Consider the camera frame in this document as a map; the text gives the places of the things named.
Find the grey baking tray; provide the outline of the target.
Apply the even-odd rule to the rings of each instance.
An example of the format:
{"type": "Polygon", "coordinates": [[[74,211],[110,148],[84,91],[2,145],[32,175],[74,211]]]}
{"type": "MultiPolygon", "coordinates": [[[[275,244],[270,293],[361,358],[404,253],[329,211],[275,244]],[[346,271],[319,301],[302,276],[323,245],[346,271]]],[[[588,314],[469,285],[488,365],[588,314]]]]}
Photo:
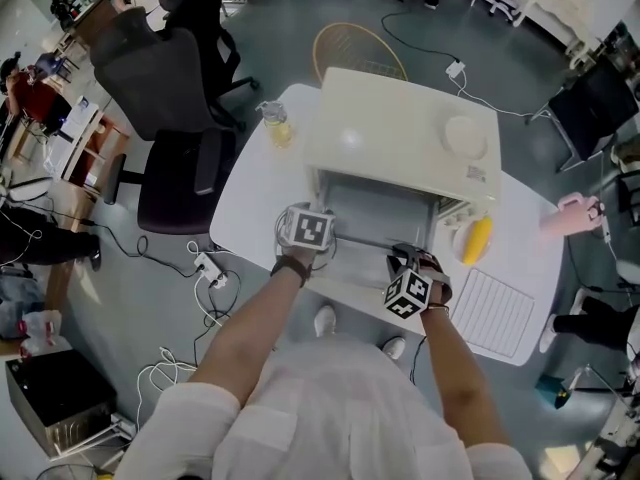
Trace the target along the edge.
{"type": "Polygon", "coordinates": [[[398,243],[432,248],[438,198],[405,187],[324,172],[322,204],[336,216],[336,237],[389,248],[398,243]]]}

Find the black silver box appliance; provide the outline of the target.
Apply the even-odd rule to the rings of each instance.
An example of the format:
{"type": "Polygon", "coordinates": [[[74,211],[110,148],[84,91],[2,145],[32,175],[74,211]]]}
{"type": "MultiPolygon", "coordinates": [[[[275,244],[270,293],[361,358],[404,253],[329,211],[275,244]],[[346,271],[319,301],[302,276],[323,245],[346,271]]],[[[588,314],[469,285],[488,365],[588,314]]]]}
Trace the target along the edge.
{"type": "Polygon", "coordinates": [[[5,372],[12,406],[48,457],[110,427],[116,391],[78,351],[10,360],[5,372]]]}

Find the black visitor chair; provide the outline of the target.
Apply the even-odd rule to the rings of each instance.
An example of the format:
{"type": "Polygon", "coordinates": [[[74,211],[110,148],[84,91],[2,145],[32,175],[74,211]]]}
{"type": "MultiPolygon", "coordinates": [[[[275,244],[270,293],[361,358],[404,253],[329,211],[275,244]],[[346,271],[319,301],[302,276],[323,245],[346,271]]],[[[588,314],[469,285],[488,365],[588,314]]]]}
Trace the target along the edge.
{"type": "Polygon", "coordinates": [[[606,57],[560,87],[526,123],[547,116],[569,150],[566,172],[603,152],[619,129],[640,113],[623,73],[606,57]]]}

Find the black wristwatch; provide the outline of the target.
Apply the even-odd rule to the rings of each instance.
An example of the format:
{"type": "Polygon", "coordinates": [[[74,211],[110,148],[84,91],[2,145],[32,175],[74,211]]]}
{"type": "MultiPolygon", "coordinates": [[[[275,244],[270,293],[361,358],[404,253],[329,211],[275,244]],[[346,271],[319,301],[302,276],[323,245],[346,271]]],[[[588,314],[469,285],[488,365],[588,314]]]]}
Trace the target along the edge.
{"type": "Polygon", "coordinates": [[[290,255],[278,256],[276,262],[271,269],[270,276],[275,276],[278,272],[288,269],[294,272],[300,281],[300,287],[304,287],[309,280],[312,272],[312,266],[303,264],[299,259],[290,255]]]}

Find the yellow corn cob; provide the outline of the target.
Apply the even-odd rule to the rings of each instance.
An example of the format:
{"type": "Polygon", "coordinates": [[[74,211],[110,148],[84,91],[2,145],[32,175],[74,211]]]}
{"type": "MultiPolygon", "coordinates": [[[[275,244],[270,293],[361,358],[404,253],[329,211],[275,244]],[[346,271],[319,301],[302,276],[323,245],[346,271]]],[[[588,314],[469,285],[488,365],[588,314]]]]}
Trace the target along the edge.
{"type": "Polygon", "coordinates": [[[488,247],[493,232],[493,220],[485,216],[469,228],[462,253],[462,263],[473,265],[481,259],[488,247]]]}

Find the person's right forearm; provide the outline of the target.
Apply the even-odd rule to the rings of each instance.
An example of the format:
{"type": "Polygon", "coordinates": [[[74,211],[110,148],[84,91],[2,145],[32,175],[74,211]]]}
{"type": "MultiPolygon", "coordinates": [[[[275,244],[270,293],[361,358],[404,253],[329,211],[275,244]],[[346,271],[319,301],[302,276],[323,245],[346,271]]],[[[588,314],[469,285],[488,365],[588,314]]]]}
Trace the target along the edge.
{"type": "Polygon", "coordinates": [[[445,306],[432,304],[420,318],[446,423],[467,448],[487,443],[507,445],[509,439],[489,384],[445,306]]]}

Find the wire oven rack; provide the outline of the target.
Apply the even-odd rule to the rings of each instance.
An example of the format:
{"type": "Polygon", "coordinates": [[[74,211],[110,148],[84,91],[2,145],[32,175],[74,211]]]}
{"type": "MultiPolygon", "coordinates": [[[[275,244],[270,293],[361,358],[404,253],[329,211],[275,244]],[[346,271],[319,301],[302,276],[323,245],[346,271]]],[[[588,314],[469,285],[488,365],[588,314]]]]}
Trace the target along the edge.
{"type": "Polygon", "coordinates": [[[469,345],[515,365],[534,307],[529,295],[472,268],[450,316],[469,345]]]}

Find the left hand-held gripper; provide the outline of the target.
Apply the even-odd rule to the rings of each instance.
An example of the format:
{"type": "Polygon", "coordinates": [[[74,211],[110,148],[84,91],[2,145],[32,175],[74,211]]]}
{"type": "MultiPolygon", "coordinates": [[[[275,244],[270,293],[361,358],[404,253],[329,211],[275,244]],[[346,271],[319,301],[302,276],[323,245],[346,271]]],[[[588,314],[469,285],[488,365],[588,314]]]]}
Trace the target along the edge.
{"type": "Polygon", "coordinates": [[[325,254],[335,242],[335,220],[333,212],[313,210],[309,203],[289,205],[276,219],[276,243],[282,250],[299,247],[325,254]]]}

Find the teal waste bin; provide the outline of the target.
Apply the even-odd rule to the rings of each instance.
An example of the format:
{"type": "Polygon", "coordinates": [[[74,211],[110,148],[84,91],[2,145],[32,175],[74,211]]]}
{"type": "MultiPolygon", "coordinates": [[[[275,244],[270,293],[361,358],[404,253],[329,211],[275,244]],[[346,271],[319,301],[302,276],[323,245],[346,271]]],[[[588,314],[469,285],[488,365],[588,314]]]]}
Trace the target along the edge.
{"type": "Polygon", "coordinates": [[[574,388],[573,378],[559,378],[547,374],[541,375],[535,385],[541,397],[556,410],[566,405],[574,388]]]}

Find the black mesh office chair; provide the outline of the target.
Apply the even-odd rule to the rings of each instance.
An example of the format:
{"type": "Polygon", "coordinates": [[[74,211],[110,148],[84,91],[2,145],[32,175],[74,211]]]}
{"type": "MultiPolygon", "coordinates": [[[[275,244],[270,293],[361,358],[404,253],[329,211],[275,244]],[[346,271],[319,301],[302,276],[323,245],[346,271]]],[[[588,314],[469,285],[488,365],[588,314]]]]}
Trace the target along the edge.
{"type": "Polygon", "coordinates": [[[141,173],[115,156],[103,201],[115,204],[121,185],[140,188],[137,223],[166,235],[208,231],[235,156],[235,135],[218,124],[205,97],[196,39],[185,29],[168,38],[153,31],[145,11],[111,19],[90,46],[94,77],[151,144],[141,173]]]}
{"type": "Polygon", "coordinates": [[[196,40],[205,98],[210,109],[215,112],[222,125],[245,130],[246,124],[229,113],[219,98],[245,85],[257,90],[260,84],[253,77],[238,80],[234,78],[241,57],[233,37],[222,27],[222,0],[158,1],[167,12],[165,28],[186,29],[196,40]]]}

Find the person's left forearm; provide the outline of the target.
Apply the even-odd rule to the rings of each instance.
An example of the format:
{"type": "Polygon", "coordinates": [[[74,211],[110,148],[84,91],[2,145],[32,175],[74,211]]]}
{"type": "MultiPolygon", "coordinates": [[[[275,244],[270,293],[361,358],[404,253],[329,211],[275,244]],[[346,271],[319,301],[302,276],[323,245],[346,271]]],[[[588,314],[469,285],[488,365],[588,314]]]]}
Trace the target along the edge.
{"type": "Polygon", "coordinates": [[[188,381],[222,388],[244,405],[286,326],[300,289],[298,276],[288,269],[270,277],[223,324],[188,381]]]}

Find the cream toaster oven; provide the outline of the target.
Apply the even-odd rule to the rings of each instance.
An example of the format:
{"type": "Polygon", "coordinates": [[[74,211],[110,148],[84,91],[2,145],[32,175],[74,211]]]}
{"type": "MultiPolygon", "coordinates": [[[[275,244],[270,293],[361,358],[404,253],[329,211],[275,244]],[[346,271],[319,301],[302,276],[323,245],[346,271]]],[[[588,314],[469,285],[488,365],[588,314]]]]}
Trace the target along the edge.
{"type": "MultiPolygon", "coordinates": [[[[311,200],[321,200],[324,172],[405,187],[438,198],[438,228],[485,217],[500,199],[501,153],[495,111],[442,91],[360,71],[330,67],[303,148],[311,200]],[[441,139],[453,116],[476,121],[487,138],[480,160],[460,158],[441,139]]],[[[384,289],[391,249],[336,237],[317,275],[384,289]]]]}

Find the white shirt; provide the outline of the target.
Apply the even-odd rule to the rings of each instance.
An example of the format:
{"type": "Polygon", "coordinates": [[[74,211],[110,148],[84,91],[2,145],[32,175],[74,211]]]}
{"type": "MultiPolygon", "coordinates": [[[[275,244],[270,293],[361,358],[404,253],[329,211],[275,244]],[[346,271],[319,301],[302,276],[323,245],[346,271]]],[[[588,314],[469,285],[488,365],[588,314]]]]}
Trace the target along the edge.
{"type": "Polygon", "coordinates": [[[503,444],[466,447],[379,349],[325,336],[276,352],[246,404],[186,382],[160,396],[115,480],[531,480],[503,444]]]}

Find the pale pink plate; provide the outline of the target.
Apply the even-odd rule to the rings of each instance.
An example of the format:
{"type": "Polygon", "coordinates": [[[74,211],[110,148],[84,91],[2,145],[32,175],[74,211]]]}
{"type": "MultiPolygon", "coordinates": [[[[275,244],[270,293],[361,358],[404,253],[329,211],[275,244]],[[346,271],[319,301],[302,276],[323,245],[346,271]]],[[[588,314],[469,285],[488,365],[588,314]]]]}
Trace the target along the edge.
{"type": "MultiPolygon", "coordinates": [[[[475,221],[472,222],[468,222],[466,224],[464,224],[463,226],[461,226],[453,235],[453,239],[452,239],[452,250],[453,250],[453,254],[454,257],[462,264],[462,253],[463,253],[463,248],[466,242],[466,237],[469,231],[470,226],[474,223],[475,221]]],[[[488,244],[488,247],[485,249],[485,253],[483,254],[483,256],[481,257],[481,259],[484,258],[484,256],[488,253],[490,247],[491,247],[491,242],[492,242],[492,238],[493,238],[493,232],[492,232],[492,236],[490,239],[490,242],[488,244]]]]}

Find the white power strip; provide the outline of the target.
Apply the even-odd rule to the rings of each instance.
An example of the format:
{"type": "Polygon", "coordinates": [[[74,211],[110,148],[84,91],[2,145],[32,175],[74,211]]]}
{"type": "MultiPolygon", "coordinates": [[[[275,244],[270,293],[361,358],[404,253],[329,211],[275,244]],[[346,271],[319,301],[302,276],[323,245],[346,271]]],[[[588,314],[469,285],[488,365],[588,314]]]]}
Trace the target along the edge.
{"type": "Polygon", "coordinates": [[[227,284],[227,275],[213,260],[212,256],[206,252],[200,252],[194,259],[196,270],[208,281],[214,289],[220,289],[227,284]]]}

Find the wicker basket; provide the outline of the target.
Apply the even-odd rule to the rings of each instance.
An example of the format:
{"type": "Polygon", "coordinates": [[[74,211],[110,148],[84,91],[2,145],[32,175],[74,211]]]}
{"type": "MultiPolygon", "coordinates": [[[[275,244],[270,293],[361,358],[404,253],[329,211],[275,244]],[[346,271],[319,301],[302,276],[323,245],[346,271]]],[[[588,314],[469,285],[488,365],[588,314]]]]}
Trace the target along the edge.
{"type": "Polygon", "coordinates": [[[393,49],[374,32],[352,23],[332,23],[320,30],[314,39],[312,60],[320,82],[330,67],[408,80],[393,49]]]}

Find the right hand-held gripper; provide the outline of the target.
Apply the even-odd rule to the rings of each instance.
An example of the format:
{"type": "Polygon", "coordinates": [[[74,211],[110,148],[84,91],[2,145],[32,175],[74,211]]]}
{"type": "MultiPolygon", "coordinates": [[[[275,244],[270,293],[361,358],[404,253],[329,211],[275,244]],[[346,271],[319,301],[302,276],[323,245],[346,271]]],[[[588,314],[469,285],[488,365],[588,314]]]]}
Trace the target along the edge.
{"type": "Polygon", "coordinates": [[[388,311],[406,320],[433,309],[448,310],[452,285],[435,255],[400,243],[392,247],[386,262],[391,282],[383,305],[388,311]]]}

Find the white swivel chair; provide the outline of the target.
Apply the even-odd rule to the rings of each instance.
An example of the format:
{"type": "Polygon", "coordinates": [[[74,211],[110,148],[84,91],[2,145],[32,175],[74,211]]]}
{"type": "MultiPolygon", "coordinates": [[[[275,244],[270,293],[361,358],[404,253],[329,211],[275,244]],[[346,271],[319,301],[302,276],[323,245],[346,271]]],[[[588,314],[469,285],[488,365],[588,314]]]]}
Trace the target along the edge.
{"type": "Polygon", "coordinates": [[[495,16],[502,15],[507,22],[513,22],[519,14],[519,7],[522,0],[483,0],[489,5],[488,14],[495,16]]]}

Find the clear bottle yellow liquid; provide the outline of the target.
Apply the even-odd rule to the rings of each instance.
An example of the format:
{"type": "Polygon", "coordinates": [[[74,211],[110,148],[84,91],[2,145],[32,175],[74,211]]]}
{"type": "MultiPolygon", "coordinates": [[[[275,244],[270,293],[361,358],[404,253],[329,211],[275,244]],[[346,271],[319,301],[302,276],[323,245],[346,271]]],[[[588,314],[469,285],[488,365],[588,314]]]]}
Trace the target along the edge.
{"type": "Polygon", "coordinates": [[[287,148],[293,137],[284,105],[280,101],[263,101],[257,107],[262,115],[263,124],[273,144],[281,149],[287,148]]]}

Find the white plastic bag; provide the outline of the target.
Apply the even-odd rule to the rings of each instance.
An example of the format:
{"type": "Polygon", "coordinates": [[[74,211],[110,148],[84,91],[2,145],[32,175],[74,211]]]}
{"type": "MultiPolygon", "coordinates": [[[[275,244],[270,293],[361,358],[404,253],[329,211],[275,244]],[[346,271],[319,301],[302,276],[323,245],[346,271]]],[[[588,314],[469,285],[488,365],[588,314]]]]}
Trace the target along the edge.
{"type": "Polygon", "coordinates": [[[20,322],[26,336],[20,344],[20,355],[28,358],[67,350],[68,343],[60,336],[61,323],[62,315],[57,310],[26,314],[20,322]]]}

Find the brown wooden shelf unit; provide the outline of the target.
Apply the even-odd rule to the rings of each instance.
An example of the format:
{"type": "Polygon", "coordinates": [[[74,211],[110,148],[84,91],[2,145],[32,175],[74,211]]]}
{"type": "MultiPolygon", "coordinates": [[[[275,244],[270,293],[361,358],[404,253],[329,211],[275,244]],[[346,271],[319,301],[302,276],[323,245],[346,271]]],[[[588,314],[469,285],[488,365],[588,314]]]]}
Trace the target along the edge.
{"type": "Polygon", "coordinates": [[[56,181],[100,198],[114,159],[124,152],[129,138],[126,129],[98,104],[81,96],[60,129],[48,138],[43,168],[56,181]]]}

